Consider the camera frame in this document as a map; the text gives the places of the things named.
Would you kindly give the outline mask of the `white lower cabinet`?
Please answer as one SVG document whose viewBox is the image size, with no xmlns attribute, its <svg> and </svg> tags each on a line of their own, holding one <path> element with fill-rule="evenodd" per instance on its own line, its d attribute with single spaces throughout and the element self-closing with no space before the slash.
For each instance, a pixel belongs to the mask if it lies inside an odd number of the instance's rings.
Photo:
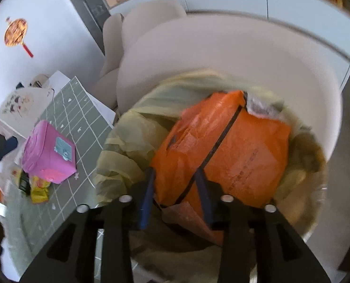
<svg viewBox="0 0 350 283">
<path fill-rule="evenodd" d="M 135 5 L 153 0 L 125 0 L 109 13 L 127 14 Z M 350 72 L 350 14 L 328 0 L 177 0 L 190 13 L 233 12 L 268 19 L 315 37 L 346 60 Z"/>
</svg>

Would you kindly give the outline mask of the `pink toy box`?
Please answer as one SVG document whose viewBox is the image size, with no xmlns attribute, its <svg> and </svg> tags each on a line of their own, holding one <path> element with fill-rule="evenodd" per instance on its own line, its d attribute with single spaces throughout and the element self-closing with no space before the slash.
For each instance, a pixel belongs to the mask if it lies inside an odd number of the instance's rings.
<svg viewBox="0 0 350 283">
<path fill-rule="evenodd" d="M 76 172 L 76 146 L 41 120 L 25 144 L 22 168 L 30 176 L 60 184 Z"/>
</svg>

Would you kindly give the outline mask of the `far beige chair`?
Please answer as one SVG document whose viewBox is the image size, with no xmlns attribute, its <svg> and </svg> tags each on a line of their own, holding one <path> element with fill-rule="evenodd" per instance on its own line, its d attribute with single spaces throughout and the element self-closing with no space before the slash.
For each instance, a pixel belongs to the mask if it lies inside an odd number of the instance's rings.
<svg viewBox="0 0 350 283">
<path fill-rule="evenodd" d="M 99 80 L 91 87 L 90 94 L 110 109 L 117 105 L 117 76 L 124 49 L 122 41 L 123 16 L 120 13 L 108 17 L 103 25 L 105 62 Z"/>
</svg>

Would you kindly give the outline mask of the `beige chair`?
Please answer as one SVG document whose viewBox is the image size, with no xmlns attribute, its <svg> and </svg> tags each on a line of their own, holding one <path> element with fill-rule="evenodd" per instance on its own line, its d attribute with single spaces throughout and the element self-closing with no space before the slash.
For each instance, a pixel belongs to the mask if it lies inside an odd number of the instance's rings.
<svg viewBox="0 0 350 283">
<path fill-rule="evenodd" d="M 125 112 L 160 81 L 211 69 L 274 92 L 312 127 L 330 158 L 340 133 L 346 67 L 329 47 L 268 21 L 186 16 L 152 28 L 124 52 L 117 103 Z"/>
<path fill-rule="evenodd" d="M 123 16 L 120 13 L 108 17 L 103 25 L 105 62 L 99 80 L 91 87 L 90 94 L 110 109 L 117 105 L 117 76 L 124 49 L 122 41 Z"/>
<path fill-rule="evenodd" d="M 177 0 L 153 0 L 138 4 L 123 19 L 121 33 L 124 53 L 156 26 L 186 16 L 185 9 Z"/>
</svg>

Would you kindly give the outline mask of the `red chinese knot ornament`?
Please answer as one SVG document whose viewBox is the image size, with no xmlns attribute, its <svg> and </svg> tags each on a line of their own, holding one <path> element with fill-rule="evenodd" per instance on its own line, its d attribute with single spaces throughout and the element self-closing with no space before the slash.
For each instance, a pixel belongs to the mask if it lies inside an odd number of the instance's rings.
<svg viewBox="0 0 350 283">
<path fill-rule="evenodd" d="M 33 58 L 33 53 L 24 43 L 24 39 L 28 31 L 28 22 L 23 18 L 11 20 L 10 17 L 7 17 L 6 23 L 7 28 L 3 37 L 4 44 L 7 47 L 21 45 L 29 57 Z"/>
</svg>

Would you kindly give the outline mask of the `green grid tablecloth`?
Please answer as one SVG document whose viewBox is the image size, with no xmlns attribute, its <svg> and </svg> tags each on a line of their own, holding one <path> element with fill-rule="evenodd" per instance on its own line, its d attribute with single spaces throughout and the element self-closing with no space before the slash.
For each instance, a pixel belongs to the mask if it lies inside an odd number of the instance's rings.
<svg viewBox="0 0 350 283">
<path fill-rule="evenodd" d="M 79 204 L 98 206 L 92 177 L 114 118 L 74 77 L 35 119 L 23 144 L 23 172 L 50 185 L 40 203 L 16 184 L 9 188 L 5 234 L 19 276 Z"/>
</svg>

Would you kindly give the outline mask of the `orange plastic bag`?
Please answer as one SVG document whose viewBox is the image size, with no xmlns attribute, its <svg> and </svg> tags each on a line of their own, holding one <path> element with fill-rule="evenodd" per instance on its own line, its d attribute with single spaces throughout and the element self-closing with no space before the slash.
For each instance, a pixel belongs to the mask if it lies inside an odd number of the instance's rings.
<svg viewBox="0 0 350 283">
<path fill-rule="evenodd" d="M 291 128 L 249 113 L 243 91 L 214 93 L 185 109 L 151 161 L 155 200 L 163 217 L 216 245 L 223 233 L 204 220 L 194 174 L 248 206 L 274 197 L 288 163 Z"/>
</svg>

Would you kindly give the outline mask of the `mesh food cover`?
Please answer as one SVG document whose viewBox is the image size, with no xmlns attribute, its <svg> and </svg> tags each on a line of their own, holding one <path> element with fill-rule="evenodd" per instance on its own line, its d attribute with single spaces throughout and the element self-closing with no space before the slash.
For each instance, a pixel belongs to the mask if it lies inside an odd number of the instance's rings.
<svg viewBox="0 0 350 283">
<path fill-rule="evenodd" d="M 25 139 L 54 99 L 53 88 L 22 87 L 11 92 L 0 106 L 0 122 Z"/>
</svg>

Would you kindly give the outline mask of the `near beige chair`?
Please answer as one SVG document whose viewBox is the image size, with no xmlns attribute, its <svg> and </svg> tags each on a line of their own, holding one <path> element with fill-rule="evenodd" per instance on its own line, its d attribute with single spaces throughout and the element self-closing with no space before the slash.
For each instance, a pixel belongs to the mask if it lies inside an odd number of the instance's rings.
<svg viewBox="0 0 350 283">
<path fill-rule="evenodd" d="M 211 69 L 274 92 L 312 127 L 330 158 L 340 133 L 346 67 L 329 47 L 268 21 L 186 16 L 152 28 L 124 52 L 117 103 L 125 112 L 160 81 Z"/>
</svg>

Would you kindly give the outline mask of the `middle beige chair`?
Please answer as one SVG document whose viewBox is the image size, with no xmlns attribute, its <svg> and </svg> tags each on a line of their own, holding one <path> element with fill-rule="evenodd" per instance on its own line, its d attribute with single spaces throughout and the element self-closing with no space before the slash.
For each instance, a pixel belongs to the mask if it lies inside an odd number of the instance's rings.
<svg viewBox="0 0 350 283">
<path fill-rule="evenodd" d="M 124 53 L 156 26 L 186 16 L 185 9 L 177 0 L 153 0 L 138 4 L 123 19 L 121 33 Z"/>
</svg>

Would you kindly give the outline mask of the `yellow bin liner bag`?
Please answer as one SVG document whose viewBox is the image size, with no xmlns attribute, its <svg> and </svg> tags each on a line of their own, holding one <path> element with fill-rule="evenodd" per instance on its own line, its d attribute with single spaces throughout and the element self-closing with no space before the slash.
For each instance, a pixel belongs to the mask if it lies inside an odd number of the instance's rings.
<svg viewBox="0 0 350 283">
<path fill-rule="evenodd" d="M 212 70 L 155 84 L 120 117 L 96 164 L 98 201 L 126 194 L 149 168 L 157 207 L 131 248 L 143 269 L 170 282 L 218 276 L 224 234 L 204 220 L 198 169 L 248 206 L 274 202 L 304 239 L 325 200 L 326 160 L 310 127 L 268 89 Z"/>
</svg>

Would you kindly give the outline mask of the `yellow nabati snack bag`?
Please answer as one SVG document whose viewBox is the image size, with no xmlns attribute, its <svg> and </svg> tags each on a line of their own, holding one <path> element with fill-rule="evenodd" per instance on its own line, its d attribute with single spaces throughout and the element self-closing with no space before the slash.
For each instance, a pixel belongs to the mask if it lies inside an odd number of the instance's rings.
<svg viewBox="0 0 350 283">
<path fill-rule="evenodd" d="M 51 183 L 38 176 L 30 178 L 30 197 L 33 204 L 49 201 L 49 187 Z"/>
</svg>

